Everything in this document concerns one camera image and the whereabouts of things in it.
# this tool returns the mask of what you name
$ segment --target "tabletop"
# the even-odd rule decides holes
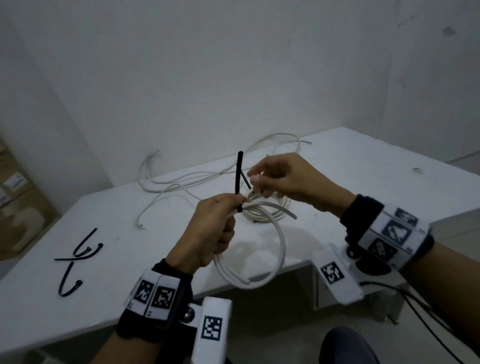
[[[346,128],[303,139],[312,144],[302,143],[300,154],[353,193],[402,206],[431,222],[480,207],[478,175]],[[281,145],[276,153],[294,149]],[[268,146],[246,154],[243,166],[253,165],[272,150]],[[235,159],[219,159],[158,179],[220,170]],[[234,173],[222,175],[190,191],[203,198],[234,192],[234,179]],[[193,214],[197,200],[184,191],[169,194],[143,214],[144,230],[134,221],[155,195],[144,192],[136,182],[83,196],[0,280],[0,355],[114,324],[142,271],[167,255]],[[345,228],[333,215],[295,201],[289,209],[298,219],[285,216],[279,222],[287,242],[282,271],[309,264],[311,252],[326,243],[344,246]],[[272,224],[253,224],[240,214],[236,219],[236,234],[225,258],[247,277],[264,275],[277,260],[277,232]],[[72,295],[60,297],[57,290],[69,262],[54,258],[72,257],[74,248],[94,228],[97,231],[85,246],[95,249],[103,243],[104,247],[95,256],[74,263],[65,290],[77,279],[83,285]],[[228,288],[213,264],[199,269],[192,282],[196,297]]]

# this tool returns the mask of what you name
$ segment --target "white wall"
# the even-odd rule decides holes
[[[381,138],[449,161],[480,149],[480,2],[402,0]]]
[[[60,213],[82,195],[112,186],[2,12],[0,137]]]
[[[3,3],[114,185],[235,154],[259,136],[375,133],[395,0]]]

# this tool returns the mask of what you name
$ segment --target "forearm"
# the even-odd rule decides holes
[[[480,345],[480,263],[436,243],[401,273],[442,319]]]
[[[139,338],[122,339],[114,332],[95,355],[91,364],[153,364],[161,345]]]

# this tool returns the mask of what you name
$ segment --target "floor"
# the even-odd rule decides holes
[[[480,261],[480,229],[453,236],[442,243]],[[235,364],[317,363],[323,338],[331,328],[339,325],[359,331],[381,363],[456,363],[409,307],[404,307],[399,325],[372,319],[366,302],[313,312],[294,273],[282,274],[258,290],[231,290],[221,296],[233,301],[228,356]],[[464,363],[480,363],[469,348],[431,319],[426,320]],[[111,332],[112,328],[106,328],[46,349],[65,363],[87,364]],[[32,354],[27,358],[0,361],[2,364],[40,362]]]

